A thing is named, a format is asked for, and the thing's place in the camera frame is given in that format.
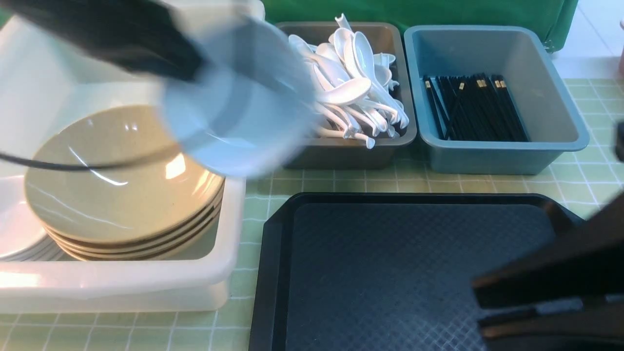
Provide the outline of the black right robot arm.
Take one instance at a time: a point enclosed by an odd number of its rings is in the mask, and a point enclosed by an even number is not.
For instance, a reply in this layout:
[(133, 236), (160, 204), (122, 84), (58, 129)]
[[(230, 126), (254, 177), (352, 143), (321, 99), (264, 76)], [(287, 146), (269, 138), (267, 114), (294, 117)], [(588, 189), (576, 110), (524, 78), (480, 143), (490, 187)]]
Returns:
[(482, 308), (531, 305), (579, 297), (582, 309), (541, 314), (535, 309), (484, 318), (490, 351), (621, 351), (624, 291), (624, 197), (543, 248), (472, 281)]

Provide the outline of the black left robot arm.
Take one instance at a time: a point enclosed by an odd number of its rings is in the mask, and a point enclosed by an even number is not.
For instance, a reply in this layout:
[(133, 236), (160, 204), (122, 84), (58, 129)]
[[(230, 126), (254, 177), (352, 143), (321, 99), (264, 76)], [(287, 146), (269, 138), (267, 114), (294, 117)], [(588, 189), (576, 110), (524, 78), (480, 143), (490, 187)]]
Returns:
[(1, 8), (129, 73), (192, 81), (205, 63), (158, 0), (3, 0)]

